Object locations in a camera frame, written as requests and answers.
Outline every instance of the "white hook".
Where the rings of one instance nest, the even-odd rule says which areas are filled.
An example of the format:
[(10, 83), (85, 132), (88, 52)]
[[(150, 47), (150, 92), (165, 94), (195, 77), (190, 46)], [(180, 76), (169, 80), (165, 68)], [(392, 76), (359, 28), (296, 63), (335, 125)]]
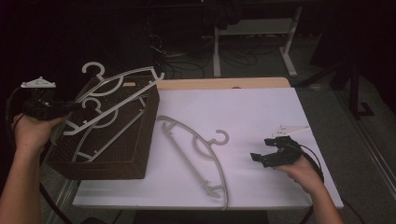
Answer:
[(82, 73), (87, 73), (87, 68), (91, 65), (96, 65), (100, 68), (100, 72), (99, 74), (97, 74), (97, 78), (99, 78), (100, 81), (103, 81), (104, 78), (102, 77), (102, 75), (105, 73), (105, 67), (102, 66), (101, 63), (97, 63), (97, 62), (90, 62), (90, 63), (86, 63), (84, 64), (84, 66), (82, 66)]

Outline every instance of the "white table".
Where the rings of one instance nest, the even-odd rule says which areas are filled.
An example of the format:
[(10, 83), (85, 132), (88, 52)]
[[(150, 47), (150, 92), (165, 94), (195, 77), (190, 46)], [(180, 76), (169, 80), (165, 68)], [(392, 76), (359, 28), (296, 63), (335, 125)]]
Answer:
[[(267, 147), (263, 139), (272, 138), (280, 125), (309, 125), (294, 89), (160, 91), (160, 97), (157, 115), (183, 122), (206, 140), (217, 138), (221, 141), (223, 135), (216, 133), (217, 129), (230, 135), (225, 146), (213, 146), (229, 190), (227, 209), (296, 209), (312, 204), (309, 195), (284, 173), (263, 168), (249, 155), (250, 152), (275, 152), (276, 148)], [(73, 205), (106, 209), (222, 208), (223, 197), (215, 199), (207, 195), (166, 138), (162, 123), (156, 121), (154, 126), (145, 179), (81, 181)], [(172, 131), (184, 150), (193, 150), (191, 135), (177, 127)], [(317, 154), (335, 206), (343, 207), (311, 130), (296, 133), (291, 138)], [(210, 183), (219, 182), (216, 171), (206, 160), (197, 156), (194, 163)]]

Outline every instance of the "table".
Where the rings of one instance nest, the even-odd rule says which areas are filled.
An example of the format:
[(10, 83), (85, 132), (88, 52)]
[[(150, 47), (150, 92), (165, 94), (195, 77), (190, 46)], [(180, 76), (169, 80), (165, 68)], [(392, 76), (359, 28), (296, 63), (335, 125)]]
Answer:
[[(235, 86), (244, 89), (223, 89)], [(312, 203), (309, 195), (284, 173), (263, 168), (249, 155), (250, 152), (275, 152), (275, 148), (264, 145), (263, 139), (271, 138), (279, 125), (308, 125), (297, 94), (289, 86), (285, 78), (163, 80), (158, 84), (161, 101), (157, 115), (173, 117), (190, 125), (206, 140), (220, 140), (222, 136), (215, 133), (216, 129), (230, 135), (225, 146), (213, 147), (229, 190), (228, 210), (297, 209)], [(157, 121), (154, 126), (145, 179), (81, 181), (73, 205), (107, 209), (222, 209), (224, 194), (220, 194), (219, 200), (206, 194), (189, 166), (166, 139), (162, 123)], [(184, 141), (183, 146), (191, 145), (185, 133), (172, 131), (178, 140)], [(315, 151), (335, 206), (343, 207), (311, 130), (291, 137)], [(218, 181), (209, 165), (198, 167), (209, 182)]]

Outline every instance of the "desk leg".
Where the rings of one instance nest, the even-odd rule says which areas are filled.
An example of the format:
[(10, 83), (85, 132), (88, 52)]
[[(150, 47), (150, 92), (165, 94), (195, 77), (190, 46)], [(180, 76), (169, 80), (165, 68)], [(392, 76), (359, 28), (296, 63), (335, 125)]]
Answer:
[(219, 30), (215, 27), (215, 52), (213, 53), (213, 75), (221, 77), (220, 57), (219, 57)]
[(302, 7), (297, 7), (296, 11), (294, 12), (294, 16), (293, 16), (293, 20), (290, 23), (290, 28), (289, 28), (289, 32), (288, 32), (288, 40), (286, 41), (285, 46), (280, 47), (280, 53), (282, 55), (283, 58), (283, 62), (286, 65), (286, 68), (288, 69), (289, 75), (291, 77), (296, 77), (297, 76), (297, 72), (296, 69), (294, 68), (293, 62), (291, 61), (291, 58), (289, 56), (289, 49), (291, 46), (291, 41), (294, 38), (294, 34), (296, 32), (296, 27), (298, 24), (298, 20), (300, 18), (300, 14), (301, 14), (301, 10), (303, 8)]

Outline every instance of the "floor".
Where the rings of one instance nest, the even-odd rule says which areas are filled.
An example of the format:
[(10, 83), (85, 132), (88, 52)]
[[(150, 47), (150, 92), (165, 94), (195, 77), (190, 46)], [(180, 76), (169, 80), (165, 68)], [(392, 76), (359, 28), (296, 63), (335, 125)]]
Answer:
[[(319, 37), (312, 36), (295, 38), (290, 57), (298, 76), (289, 77), (277, 49), (285, 41), (284, 36), (222, 38), (222, 77), (286, 77), (290, 84), (299, 83), (322, 70), (309, 64), (318, 40)], [(157, 63), (161, 64), (166, 78), (212, 78), (211, 46), (212, 39), (204, 39), (200, 53), (173, 52), (157, 57)], [(394, 177), (389, 180), (388, 176), (392, 177), (391, 171), (396, 168), (396, 118), (375, 87), (361, 77), (360, 102), (368, 103), (375, 115), (354, 119), (347, 109), (348, 86), (343, 91), (333, 91), (329, 86), (332, 75), (296, 90), (339, 193), (351, 205), (340, 213), (345, 223), (361, 223), (353, 210), (366, 223), (393, 223), (396, 220)], [(381, 155), (386, 165), (379, 160)], [(41, 179), (73, 223), (80, 223), (86, 217), (98, 217), (106, 223), (133, 223), (131, 210), (74, 207), (71, 202), (78, 183), (67, 182), (66, 186), (66, 180), (46, 165)], [(61, 223), (43, 200), (42, 210), (43, 223)], [(268, 217), (270, 223), (299, 223), (305, 213), (306, 209), (268, 211)]]

